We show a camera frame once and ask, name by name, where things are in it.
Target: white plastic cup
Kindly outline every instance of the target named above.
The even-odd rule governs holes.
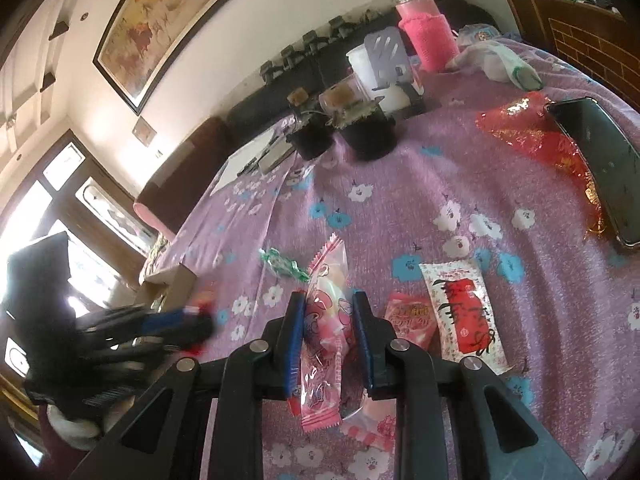
[[[378,83],[376,83],[376,75],[373,72],[373,67],[369,61],[369,55],[367,54],[367,48],[364,46],[364,43],[348,51],[347,57],[349,58],[353,72],[367,93],[367,97],[372,100],[379,96],[384,97],[384,99],[380,101],[380,108],[382,108],[385,114],[402,110],[411,105],[407,94],[397,85],[391,85],[389,88],[382,90],[374,90],[374,88],[377,88]]]

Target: framed painting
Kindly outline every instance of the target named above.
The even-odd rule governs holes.
[[[120,0],[94,65],[140,115],[164,72],[226,0]]]

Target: pink candy packet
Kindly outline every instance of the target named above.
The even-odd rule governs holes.
[[[340,423],[342,361],[354,344],[344,241],[331,235],[308,273],[300,411],[303,430],[313,431]]]
[[[391,322],[396,335],[427,349],[438,327],[429,298],[414,298],[393,292],[386,304],[385,319]],[[391,452],[396,442],[396,400],[372,400],[364,392],[360,409],[340,425],[340,432]]]
[[[442,358],[481,358],[495,374],[510,369],[495,327],[494,311],[474,260],[420,264],[440,330]]]

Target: pink thermos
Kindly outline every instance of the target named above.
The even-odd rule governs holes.
[[[422,69],[442,72],[460,50],[446,17],[433,0],[396,0],[402,17],[398,27],[406,32],[420,57]]]

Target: phone screen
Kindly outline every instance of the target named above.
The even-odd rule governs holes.
[[[640,155],[618,125],[590,98],[547,107],[580,148],[620,241],[640,244]]]

